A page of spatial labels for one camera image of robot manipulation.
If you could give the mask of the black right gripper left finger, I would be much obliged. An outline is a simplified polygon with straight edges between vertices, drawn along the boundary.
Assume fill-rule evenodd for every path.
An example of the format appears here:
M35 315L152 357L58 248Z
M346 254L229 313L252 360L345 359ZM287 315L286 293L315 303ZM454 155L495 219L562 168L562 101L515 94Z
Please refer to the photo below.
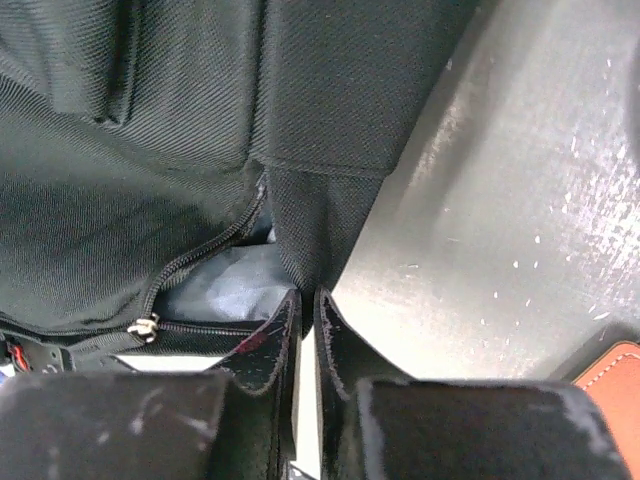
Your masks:
M1 388L5 479L283 479L301 298L200 373L22 374Z

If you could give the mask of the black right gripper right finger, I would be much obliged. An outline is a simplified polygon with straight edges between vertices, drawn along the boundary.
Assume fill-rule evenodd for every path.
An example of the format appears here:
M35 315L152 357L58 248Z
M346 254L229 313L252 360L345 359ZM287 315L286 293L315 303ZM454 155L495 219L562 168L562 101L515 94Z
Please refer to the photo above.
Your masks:
M551 381L419 380L314 299L325 479L626 479L605 420Z

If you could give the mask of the black student backpack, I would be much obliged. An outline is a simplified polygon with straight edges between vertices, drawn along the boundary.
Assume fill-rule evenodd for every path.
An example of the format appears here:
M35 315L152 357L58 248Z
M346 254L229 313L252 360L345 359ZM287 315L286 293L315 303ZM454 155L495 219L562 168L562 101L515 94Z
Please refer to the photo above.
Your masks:
M5 1L1 360L312 325L474 1Z

